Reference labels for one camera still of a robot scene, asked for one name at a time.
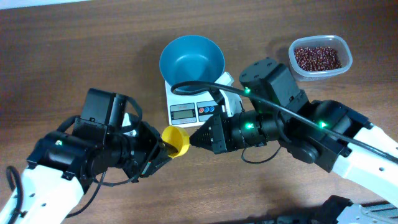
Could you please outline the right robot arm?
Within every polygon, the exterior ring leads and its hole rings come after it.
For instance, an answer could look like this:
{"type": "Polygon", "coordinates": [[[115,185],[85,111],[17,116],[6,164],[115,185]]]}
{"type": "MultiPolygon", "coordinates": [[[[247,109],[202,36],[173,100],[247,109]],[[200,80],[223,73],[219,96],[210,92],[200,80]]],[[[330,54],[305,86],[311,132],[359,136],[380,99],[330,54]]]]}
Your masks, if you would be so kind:
{"type": "Polygon", "coordinates": [[[211,116],[190,136],[193,146],[222,154],[277,141],[295,159],[397,203],[397,143],[367,117],[334,100],[310,101],[271,58],[248,66],[239,81],[253,109],[211,116]]]}

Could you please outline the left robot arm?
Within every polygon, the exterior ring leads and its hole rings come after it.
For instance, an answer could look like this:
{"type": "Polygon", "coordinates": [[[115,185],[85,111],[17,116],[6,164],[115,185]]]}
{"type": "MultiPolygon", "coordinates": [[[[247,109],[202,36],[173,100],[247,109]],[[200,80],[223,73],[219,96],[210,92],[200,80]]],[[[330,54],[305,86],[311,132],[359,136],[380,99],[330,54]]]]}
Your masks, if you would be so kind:
{"type": "Polygon", "coordinates": [[[12,195],[1,222],[60,223],[78,214],[76,206],[92,183],[105,184],[108,169],[121,169],[136,183],[175,152],[142,120],[133,98],[92,88],[81,114],[37,141],[22,173],[7,167],[12,195]]]}

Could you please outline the yellow measuring scoop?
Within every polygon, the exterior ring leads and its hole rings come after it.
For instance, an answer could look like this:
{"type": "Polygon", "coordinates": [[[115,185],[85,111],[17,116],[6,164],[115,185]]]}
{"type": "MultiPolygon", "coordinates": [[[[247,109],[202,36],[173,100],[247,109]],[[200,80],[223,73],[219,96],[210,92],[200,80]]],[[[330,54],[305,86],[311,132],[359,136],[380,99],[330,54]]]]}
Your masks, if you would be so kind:
{"type": "Polygon", "coordinates": [[[185,129],[177,126],[168,126],[164,129],[161,138],[175,148],[169,152],[172,159],[183,156],[190,147],[190,136],[185,129]]]}

